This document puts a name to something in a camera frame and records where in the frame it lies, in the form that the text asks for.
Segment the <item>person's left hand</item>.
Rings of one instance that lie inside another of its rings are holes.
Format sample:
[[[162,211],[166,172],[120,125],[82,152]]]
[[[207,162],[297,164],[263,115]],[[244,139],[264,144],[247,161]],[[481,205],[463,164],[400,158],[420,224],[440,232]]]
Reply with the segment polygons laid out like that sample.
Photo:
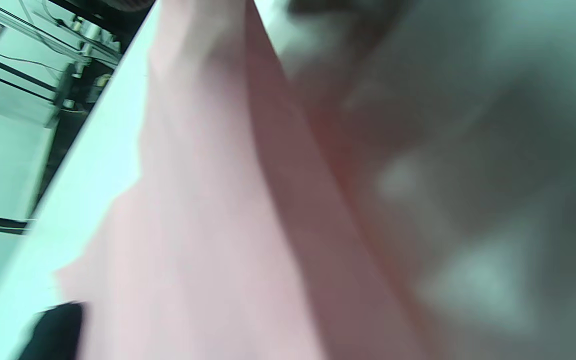
[[[80,302],[59,304],[42,312],[19,360],[76,360],[85,306]]]

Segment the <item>person's right hand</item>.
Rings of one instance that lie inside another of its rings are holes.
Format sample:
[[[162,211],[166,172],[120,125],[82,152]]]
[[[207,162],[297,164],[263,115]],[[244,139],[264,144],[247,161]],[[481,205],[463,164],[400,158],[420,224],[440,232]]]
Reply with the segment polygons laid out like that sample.
[[[576,360],[576,0],[290,0],[425,360]]]

